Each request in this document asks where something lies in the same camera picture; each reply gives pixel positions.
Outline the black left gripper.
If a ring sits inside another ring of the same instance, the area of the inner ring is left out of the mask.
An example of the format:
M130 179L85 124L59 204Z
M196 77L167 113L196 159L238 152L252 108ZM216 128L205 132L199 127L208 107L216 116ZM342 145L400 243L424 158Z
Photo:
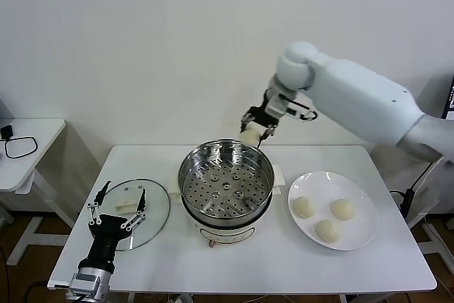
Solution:
M88 256L79 262L78 268L95 268L107 272L113 272L114 257L119 241L132 235L132 230L146 219L146 190L143 188L135 215L130 219L120 216L102 214L99 209L104 201L110 181L96 193L93 201L87 204L87 209L91 213L89 220L89 230L93 236L93 243Z

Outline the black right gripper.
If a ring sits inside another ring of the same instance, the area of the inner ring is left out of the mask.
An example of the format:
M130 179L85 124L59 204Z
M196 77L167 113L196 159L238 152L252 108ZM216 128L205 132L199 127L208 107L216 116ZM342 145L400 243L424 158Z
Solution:
M265 112L264 106L252 106L248 109L240 120L240 132L244 132L251 121L266 128L260 136L258 146L261 146L263 141L275 134L276 126L279 123L279 119Z

